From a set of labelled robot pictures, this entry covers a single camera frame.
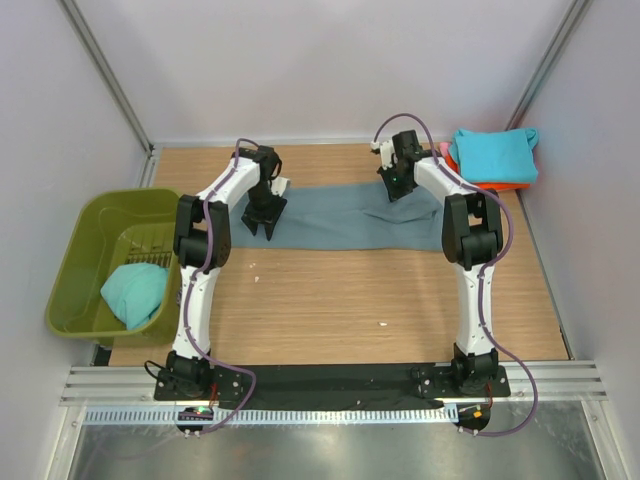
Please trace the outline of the grey-blue t-shirt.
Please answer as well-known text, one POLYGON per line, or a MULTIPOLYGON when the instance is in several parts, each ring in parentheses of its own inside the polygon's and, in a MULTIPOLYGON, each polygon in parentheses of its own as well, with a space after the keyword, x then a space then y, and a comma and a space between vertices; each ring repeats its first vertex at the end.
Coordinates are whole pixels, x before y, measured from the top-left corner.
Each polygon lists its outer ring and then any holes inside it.
POLYGON ((442 250, 443 207, 417 188, 390 201, 381 183, 292 188, 287 205, 268 240, 242 223, 248 204, 242 199, 230 214, 234 248, 302 250, 442 250))

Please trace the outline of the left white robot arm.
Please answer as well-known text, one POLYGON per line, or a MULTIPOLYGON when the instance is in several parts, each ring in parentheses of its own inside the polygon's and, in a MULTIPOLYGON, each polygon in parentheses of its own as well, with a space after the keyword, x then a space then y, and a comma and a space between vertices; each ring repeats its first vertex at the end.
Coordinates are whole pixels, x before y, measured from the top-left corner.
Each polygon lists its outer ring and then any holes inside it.
POLYGON ((270 240, 287 205, 287 182, 280 178, 282 160, 275 149, 239 139, 223 173, 196 195, 180 197, 173 249, 180 265, 180 319, 160 382, 189 399, 204 398, 213 384, 209 324, 214 289, 229 259, 230 214, 238 202, 251 235, 263 228, 270 240))

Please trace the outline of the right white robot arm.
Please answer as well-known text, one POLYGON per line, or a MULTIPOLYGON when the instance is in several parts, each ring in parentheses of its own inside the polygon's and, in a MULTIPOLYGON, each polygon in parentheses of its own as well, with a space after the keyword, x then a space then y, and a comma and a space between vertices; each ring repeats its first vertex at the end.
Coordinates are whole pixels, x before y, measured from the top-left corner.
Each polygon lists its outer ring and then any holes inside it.
POLYGON ((503 249, 500 206, 494 195, 467 184, 437 151, 424 149, 413 130, 373 140, 371 150, 380 156, 377 173, 390 201, 421 187, 443 207, 441 244, 456 272, 460 315, 450 381, 459 394, 479 396, 499 368, 492 341, 491 282, 493 262, 503 249))

